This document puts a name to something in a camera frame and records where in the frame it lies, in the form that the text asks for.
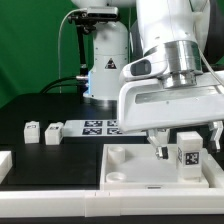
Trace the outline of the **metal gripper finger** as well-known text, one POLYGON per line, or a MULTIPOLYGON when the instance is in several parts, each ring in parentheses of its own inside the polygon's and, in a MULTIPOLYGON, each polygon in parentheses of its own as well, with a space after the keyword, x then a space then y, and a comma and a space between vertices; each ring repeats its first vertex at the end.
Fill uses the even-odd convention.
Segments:
POLYGON ((160 140, 160 132, 157 129, 147 131, 147 140, 155 149, 155 155, 158 159, 168 158, 168 148, 160 140))
POLYGON ((224 125, 222 121, 215 121, 209 124, 209 130, 211 131, 209 152, 219 153, 221 150, 220 138, 224 131, 224 125))

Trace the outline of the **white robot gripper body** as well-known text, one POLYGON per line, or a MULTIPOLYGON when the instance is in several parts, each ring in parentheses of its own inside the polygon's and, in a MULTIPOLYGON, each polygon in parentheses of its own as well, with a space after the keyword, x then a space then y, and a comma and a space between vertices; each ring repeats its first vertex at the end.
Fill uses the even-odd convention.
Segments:
POLYGON ((197 77, 197 85, 164 89, 156 79, 123 83, 118 99, 122 132, 196 126, 224 120, 224 70, 197 77))

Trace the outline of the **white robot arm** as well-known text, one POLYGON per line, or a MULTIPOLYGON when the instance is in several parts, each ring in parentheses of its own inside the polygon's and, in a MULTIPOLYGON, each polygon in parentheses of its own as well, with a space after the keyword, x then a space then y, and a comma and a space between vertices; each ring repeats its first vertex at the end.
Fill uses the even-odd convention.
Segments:
POLYGON ((115 103, 124 133, 144 131, 168 157, 161 129, 224 120, 224 80, 203 55, 209 0, 71 0, 82 29, 94 34, 94 65, 83 97, 115 103))

